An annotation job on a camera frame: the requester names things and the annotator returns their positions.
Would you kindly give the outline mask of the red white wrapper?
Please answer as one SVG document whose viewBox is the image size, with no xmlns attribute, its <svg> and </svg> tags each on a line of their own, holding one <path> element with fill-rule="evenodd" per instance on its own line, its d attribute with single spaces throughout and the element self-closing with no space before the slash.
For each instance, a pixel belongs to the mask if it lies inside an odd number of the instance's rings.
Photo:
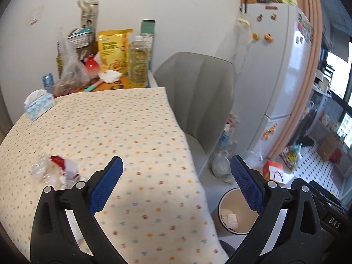
<svg viewBox="0 0 352 264">
<path fill-rule="evenodd" d="M 59 167 L 60 177 L 64 183 L 72 183 L 80 177 L 78 165 L 72 160 L 58 155 L 51 156 L 49 159 Z"/>
</svg>

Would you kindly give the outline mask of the clear plastic wrap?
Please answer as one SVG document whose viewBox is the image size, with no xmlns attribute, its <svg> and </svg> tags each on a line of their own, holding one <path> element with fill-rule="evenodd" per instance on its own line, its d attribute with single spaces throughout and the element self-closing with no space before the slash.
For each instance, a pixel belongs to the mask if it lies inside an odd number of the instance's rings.
<svg viewBox="0 0 352 264">
<path fill-rule="evenodd" d="M 50 185 L 54 189 L 60 189 L 64 183 L 62 168 L 54 163 L 47 154 L 38 157 L 30 169 L 30 176 L 34 181 L 44 186 Z"/>
</svg>

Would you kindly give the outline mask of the clear trash bag on floor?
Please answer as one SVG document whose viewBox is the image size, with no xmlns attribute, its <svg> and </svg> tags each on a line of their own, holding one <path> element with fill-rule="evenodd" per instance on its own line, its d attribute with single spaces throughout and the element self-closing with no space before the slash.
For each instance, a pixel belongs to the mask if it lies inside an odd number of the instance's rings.
<svg viewBox="0 0 352 264">
<path fill-rule="evenodd" d="M 211 165 L 214 176 L 230 185 L 235 183 L 235 179 L 230 170 L 230 161 L 233 156 L 234 155 L 232 153 L 229 153 L 226 150 L 221 150 L 215 155 Z M 260 152 L 245 151 L 240 153 L 239 156 L 250 169 L 258 167 L 263 161 L 263 157 Z"/>
</svg>

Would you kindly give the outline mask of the cream round trash bin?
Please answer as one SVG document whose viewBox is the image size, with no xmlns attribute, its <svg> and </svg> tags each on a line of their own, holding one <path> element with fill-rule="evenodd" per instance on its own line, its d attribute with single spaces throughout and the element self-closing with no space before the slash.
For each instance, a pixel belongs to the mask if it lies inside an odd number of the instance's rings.
<svg viewBox="0 0 352 264">
<path fill-rule="evenodd" d="M 249 207 L 239 188 L 231 189 L 220 199 L 216 220 L 219 220 L 219 236 L 246 235 L 250 232 L 258 213 Z"/>
</svg>

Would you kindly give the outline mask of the orange white paper bag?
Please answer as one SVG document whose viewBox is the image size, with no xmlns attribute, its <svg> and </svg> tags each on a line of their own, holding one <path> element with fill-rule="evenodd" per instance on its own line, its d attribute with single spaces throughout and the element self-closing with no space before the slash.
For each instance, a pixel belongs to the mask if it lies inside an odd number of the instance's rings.
<svg viewBox="0 0 352 264">
<path fill-rule="evenodd" d="M 262 172 L 266 181 L 275 181 L 281 185 L 285 185 L 288 181 L 281 163 L 268 160 L 262 167 Z"/>
</svg>

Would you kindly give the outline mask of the colourful smiley bag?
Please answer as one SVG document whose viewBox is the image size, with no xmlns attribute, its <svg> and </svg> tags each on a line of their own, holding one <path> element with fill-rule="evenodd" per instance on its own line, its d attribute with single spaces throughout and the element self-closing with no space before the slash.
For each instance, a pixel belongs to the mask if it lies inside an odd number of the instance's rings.
<svg viewBox="0 0 352 264">
<path fill-rule="evenodd" d="M 302 159 L 300 151 L 301 144 L 295 144 L 285 147 L 280 153 L 280 157 L 291 171 L 295 171 L 299 167 L 299 163 Z"/>
</svg>

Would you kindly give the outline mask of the white bag of bottles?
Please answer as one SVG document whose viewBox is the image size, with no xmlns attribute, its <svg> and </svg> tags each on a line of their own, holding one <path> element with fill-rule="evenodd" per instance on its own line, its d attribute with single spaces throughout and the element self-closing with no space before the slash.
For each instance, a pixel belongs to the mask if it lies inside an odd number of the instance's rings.
<svg viewBox="0 0 352 264">
<path fill-rule="evenodd" d="M 221 150 L 226 150 L 229 154 L 233 153 L 237 146 L 236 129 L 238 124 L 237 117 L 230 114 L 218 142 L 218 147 Z"/>
</svg>

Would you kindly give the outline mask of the floral cream tablecloth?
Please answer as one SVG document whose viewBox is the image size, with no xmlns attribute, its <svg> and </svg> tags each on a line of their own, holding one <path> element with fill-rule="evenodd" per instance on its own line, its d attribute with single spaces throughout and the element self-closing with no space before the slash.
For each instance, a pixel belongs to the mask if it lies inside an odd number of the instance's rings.
<svg viewBox="0 0 352 264">
<path fill-rule="evenodd" d="M 44 188 L 30 171 L 43 155 L 73 161 L 85 179 L 114 156 L 123 160 L 95 217 L 128 263 L 227 261 L 163 88 L 74 93 L 35 121 L 17 121 L 1 144 L 1 223 L 24 257 Z"/>
</svg>

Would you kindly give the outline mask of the brown cardboard box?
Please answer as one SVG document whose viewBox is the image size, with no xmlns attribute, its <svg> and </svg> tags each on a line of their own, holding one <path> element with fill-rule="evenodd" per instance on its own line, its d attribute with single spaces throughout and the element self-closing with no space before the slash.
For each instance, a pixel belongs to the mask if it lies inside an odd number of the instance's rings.
<svg viewBox="0 0 352 264">
<path fill-rule="evenodd" d="M 336 133 L 329 133 L 317 149 L 317 153 L 323 162 L 329 161 L 339 144 L 339 136 Z"/>
</svg>

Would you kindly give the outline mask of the blue white tissue box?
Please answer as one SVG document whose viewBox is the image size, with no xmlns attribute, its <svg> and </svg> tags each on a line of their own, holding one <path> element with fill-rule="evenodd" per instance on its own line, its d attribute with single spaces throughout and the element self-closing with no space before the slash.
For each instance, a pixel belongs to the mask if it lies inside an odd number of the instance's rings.
<svg viewBox="0 0 352 264">
<path fill-rule="evenodd" d="M 45 89 L 33 91 L 24 101 L 24 109 L 31 121 L 38 119 L 53 106 L 54 96 Z"/>
</svg>

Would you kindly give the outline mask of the white crumpled napkin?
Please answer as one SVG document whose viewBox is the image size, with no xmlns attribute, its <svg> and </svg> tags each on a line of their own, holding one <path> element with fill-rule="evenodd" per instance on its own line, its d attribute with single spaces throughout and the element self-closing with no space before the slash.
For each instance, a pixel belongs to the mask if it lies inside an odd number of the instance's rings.
<svg viewBox="0 0 352 264">
<path fill-rule="evenodd" d="M 122 77 L 122 73 L 114 71 L 114 70 L 106 70 L 105 72 L 99 72 L 98 77 L 104 83 L 114 83 L 118 81 Z"/>
</svg>

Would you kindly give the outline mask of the clear plastic bag with food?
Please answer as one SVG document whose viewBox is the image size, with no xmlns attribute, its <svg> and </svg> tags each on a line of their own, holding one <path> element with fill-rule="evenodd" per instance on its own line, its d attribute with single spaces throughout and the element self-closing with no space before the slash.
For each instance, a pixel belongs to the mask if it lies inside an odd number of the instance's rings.
<svg viewBox="0 0 352 264">
<path fill-rule="evenodd" d="M 58 42 L 63 72 L 53 86 L 53 95 L 56 97 L 71 94 L 90 82 L 88 72 L 79 59 L 74 44 L 62 31 L 59 31 Z"/>
</svg>

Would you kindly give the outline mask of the grey upholstered chair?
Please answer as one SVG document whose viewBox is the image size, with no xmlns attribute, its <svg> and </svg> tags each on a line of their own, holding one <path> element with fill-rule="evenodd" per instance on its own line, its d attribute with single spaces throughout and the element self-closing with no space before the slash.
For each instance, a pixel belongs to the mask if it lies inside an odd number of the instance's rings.
<svg viewBox="0 0 352 264">
<path fill-rule="evenodd" d="M 233 107 L 235 67 L 213 56 L 179 52 L 160 65 L 154 78 L 166 89 L 200 175 L 208 167 Z"/>
</svg>

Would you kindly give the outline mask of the red ceramic vase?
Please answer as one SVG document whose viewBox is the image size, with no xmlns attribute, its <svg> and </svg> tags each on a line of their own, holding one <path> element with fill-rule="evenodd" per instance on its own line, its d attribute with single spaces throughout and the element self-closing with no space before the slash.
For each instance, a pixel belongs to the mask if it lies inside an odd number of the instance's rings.
<svg viewBox="0 0 352 264">
<path fill-rule="evenodd" d="M 94 60 L 94 55 L 90 54 L 84 59 L 84 65 L 90 79 L 98 78 L 100 72 L 100 66 Z"/>
</svg>

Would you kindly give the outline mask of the blue drink can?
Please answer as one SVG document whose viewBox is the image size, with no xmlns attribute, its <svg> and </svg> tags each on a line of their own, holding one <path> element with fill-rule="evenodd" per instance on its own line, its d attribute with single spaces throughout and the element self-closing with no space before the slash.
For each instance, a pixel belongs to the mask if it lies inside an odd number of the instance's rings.
<svg viewBox="0 0 352 264">
<path fill-rule="evenodd" d="M 52 93 L 53 92 L 54 79 L 53 79 L 52 73 L 48 73 L 48 74 L 44 75 L 42 77 L 42 83 L 43 83 L 44 89 L 48 93 Z"/>
</svg>

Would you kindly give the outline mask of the large yellow oil bottle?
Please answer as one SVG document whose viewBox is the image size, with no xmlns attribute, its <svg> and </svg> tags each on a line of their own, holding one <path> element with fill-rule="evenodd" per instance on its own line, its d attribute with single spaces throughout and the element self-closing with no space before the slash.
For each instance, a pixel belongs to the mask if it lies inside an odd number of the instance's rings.
<svg viewBox="0 0 352 264">
<path fill-rule="evenodd" d="M 149 49 L 142 36 L 136 36 L 128 49 L 128 78 L 131 88 L 146 88 L 148 84 Z"/>
</svg>

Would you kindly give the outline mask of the white refrigerator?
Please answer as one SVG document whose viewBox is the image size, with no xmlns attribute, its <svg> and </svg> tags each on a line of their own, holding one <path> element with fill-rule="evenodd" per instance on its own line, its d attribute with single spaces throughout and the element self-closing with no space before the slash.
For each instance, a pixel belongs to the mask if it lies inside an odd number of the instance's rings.
<svg viewBox="0 0 352 264">
<path fill-rule="evenodd" d="M 313 28 L 297 5 L 281 3 L 247 4 L 237 22 L 236 152 L 266 157 L 293 115 Z"/>
</svg>

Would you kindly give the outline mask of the yellow snack bag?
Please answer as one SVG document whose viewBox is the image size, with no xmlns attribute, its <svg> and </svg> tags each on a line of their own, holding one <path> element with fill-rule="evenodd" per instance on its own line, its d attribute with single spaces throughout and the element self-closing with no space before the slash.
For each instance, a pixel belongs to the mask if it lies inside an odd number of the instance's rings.
<svg viewBox="0 0 352 264">
<path fill-rule="evenodd" d="M 128 47 L 129 34 L 133 29 L 105 30 L 98 32 L 98 51 L 100 53 L 100 69 L 104 73 L 114 70 L 127 73 L 128 69 Z"/>
</svg>

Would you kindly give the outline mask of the green box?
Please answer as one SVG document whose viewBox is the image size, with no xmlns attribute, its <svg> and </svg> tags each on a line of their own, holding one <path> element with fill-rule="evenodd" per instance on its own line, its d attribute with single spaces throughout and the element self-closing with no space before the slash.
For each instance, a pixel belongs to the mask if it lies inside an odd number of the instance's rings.
<svg viewBox="0 0 352 264">
<path fill-rule="evenodd" d="M 143 37 L 146 47 L 148 47 L 148 69 L 152 67 L 152 54 L 153 54 L 153 42 L 154 42 L 154 30 L 156 26 L 155 20 L 144 19 L 141 22 L 140 34 Z"/>
</svg>

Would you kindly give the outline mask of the white paper carry bag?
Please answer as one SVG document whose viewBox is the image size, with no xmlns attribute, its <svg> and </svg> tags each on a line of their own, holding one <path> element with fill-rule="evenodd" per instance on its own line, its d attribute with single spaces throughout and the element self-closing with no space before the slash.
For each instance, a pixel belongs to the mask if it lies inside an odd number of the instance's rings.
<svg viewBox="0 0 352 264">
<path fill-rule="evenodd" d="M 81 10 L 81 27 L 90 27 L 95 33 L 98 19 L 99 0 L 78 0 L 78 7 Z"/>
</svg>

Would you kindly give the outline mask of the teal handled tool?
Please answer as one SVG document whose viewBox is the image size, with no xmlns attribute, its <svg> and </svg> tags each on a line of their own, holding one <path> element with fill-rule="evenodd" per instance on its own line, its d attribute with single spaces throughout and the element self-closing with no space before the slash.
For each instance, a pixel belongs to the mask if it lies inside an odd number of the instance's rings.
<svg viewBox="0 0 352 264">
<path fill-rule="evenodd" d="M 102 80 L 98 80 L 92 85 L 90 85 L 89 87 L 87 87 L 86 89 L 84 89 L 84 92 L 91 92 L 94 89 L 96 89 L 96 87 L 100 86 L 102 83 L 104 83 Z"/>
</svg>

